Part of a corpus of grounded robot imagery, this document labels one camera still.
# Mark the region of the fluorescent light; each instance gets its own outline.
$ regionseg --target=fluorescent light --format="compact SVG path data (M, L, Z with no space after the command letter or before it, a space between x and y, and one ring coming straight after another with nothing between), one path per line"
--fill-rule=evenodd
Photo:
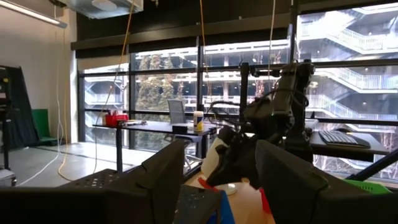
M32 11L26 7L11 3L9 1L0 0L0 6L5 7L6 9L10 9L12 11L33 17L35 19L39 19L41 21L48 22L49 24L52 24L52 25L55 25L55 26L58 26L61 28L66 28L68 26L68 24L66 24L64 22L58 21L56 19L52 19L48 16L45 16L38 12Z

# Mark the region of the white cable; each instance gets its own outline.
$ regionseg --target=white cable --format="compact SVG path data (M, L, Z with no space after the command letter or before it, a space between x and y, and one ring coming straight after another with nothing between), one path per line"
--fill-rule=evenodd
M57 7L54 6L54 18L57 17ZM55 31L55 43L57 43L57 31ZM17 187L20 187L26 183L28 183L29 181L33 180L35 177L37 177L38 175L40 175L41 173L43 173L43 171L49 166L51 165L54 161L56 161L58 159L58 157L61 154L61 149L60 149L60 145L61 145L61 140L63 139L63 126L61 123L61 110L60 110L60 100L59 100L59 69L58 69L58 57L56 58L57 62L55 64L55 66L57 67L57 71L56 71L56 76L57 76L57 87L56 87L56 95L57 95L57 106L58 106L58 126L57 126L57 156L55 156L55 158L53 160L51 160L47 165L45 165L43 167L43 169L41 169L40 171L38 171L35 175L33 175L31 178L23 181L22 183L18 184Z
M275 6L276 6L276 0L274 0L274 2L272 4L271 31L269 34L268 80L270 80L270 77L271 77L271 45L272 45L272 35L273 35L273 31L274 31L274 22L275 22Z

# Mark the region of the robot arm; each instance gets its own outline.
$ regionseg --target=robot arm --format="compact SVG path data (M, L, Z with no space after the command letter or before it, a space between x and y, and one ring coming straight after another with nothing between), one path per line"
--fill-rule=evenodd
M266 140L275 145L280 143L282 137L294 125L292 104L300 103L296 97L305 93L311 74L313 65L310 62L288 64L280 73L278 87L248 105L244 110L244 118L250 122L255 135L249 138L239 132L221 137L220 140L228 144L215 141L216 144L213 144L209 151L215 150L218 153L218 165L208 176L208 185L240 182L242 178L247 178L255 189L261 187L256 169L257 140Z

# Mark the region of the black curtain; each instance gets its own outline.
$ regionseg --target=black curtain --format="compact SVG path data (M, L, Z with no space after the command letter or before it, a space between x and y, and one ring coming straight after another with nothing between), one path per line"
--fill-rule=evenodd
M10 114L8 125L9 147L17 149L37 143L39 134L33 120L32 107L27 94L24 74L21 68L4 67L11 82L11 102L16 110Z

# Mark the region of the ceiling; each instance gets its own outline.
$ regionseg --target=ceiling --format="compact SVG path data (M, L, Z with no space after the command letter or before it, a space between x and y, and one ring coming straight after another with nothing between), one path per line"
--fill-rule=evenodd
M54 17L54 5L48 0L9 0L20 6L39 12L49 17ZM63 10L57 9L57 17L63 16Z

